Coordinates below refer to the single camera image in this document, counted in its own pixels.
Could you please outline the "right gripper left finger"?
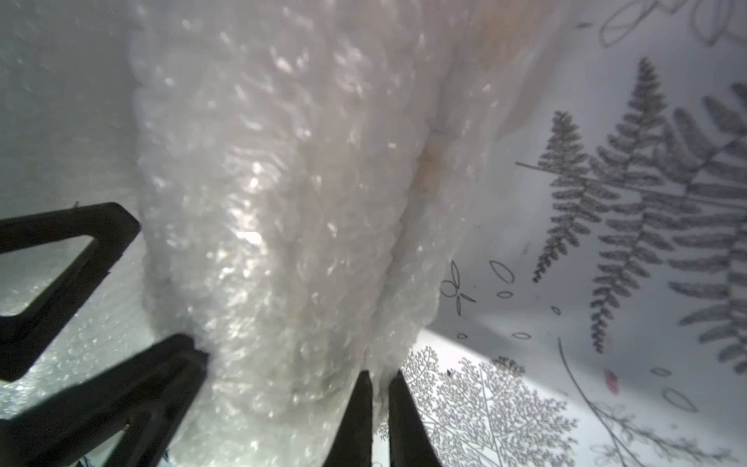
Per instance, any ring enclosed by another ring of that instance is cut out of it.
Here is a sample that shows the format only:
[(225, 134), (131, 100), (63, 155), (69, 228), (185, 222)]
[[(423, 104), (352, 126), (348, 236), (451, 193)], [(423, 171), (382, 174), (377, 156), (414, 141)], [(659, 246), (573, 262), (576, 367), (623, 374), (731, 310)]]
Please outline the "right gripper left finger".
[(373, 449), (373, 384), (362, 371), (323, 466), (370, 467)]

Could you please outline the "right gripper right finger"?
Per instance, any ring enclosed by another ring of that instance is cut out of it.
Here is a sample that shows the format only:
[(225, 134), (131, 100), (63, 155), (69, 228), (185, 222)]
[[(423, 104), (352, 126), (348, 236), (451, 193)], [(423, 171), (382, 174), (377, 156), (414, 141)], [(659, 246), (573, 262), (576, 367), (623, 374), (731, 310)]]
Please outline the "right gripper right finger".
[(389, 383), (388, 398), (390, 465), (441, 467), (402, 371)]

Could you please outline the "bubble wrap sheet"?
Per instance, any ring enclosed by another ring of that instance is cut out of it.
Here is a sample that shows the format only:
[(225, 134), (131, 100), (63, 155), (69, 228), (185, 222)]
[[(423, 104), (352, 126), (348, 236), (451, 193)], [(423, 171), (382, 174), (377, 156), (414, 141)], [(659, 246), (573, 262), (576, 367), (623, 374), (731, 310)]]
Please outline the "bubble wrap sheet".
[(319, 466), (436, 316), (575, 1), (134, 1), (145, 307), (209, 355), (176, 466)]

